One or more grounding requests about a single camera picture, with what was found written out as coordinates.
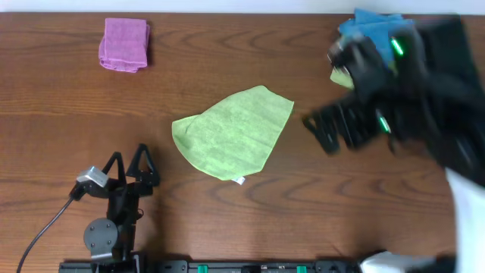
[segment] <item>folded blue towel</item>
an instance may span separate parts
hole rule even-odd
[[[372,11],[355,9],[355,19],[340,24],[339,31],[344,36],[362,34],[371,38],[386,64],[394,61],[393,50],[389,42],[389,32],[413,24],[410,19],[403,19],[401,14],[382,15]]]

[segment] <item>round joint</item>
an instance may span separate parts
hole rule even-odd
[[[107,218],[92,221],[84,231],[84,243],[91,252],[106,252],[116,244],[116,224]]]

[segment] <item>wooden table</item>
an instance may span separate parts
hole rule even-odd
[[[99,65],[106,17],[152,27],[149,67]],[[136,248],[192,259],[356,257],[386,248],[455,249],[452,197],[426,159],[391,155],[384,139],[328,157],[301,117],[345,90],[326,51],[349,15],[0,14],[0,271],[12,272],[67,200],[77,174],[112,152],[125,164],[149,145],[161,186],[140,203]],[[485,71],[485,19],[466,17]],[[295,102],[264,170],[238,185],[194,169],[171,123],[257,85]],[[25,272],[87,259],[83,231],[107,201],[75,202],[35,245]]]

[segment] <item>lime green microfiber cloth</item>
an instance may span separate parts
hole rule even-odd
[[[172,123],[172,136],[195,168],[221,180],[262,170],[293,109],[264,86],[228,96],[200,115]]]
[[[354,89],[354,81],[349,74],[341,71],[338,68],[334,68],[332,70],[332,74],[330,75],[330,79],[341,86],[347,87],[349,89]]]

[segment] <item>pink towel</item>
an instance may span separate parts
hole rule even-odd
[[[99,45],[100,64],[115,71],[135,73],[147,66],[150,26],[146,20],[106,18]]]

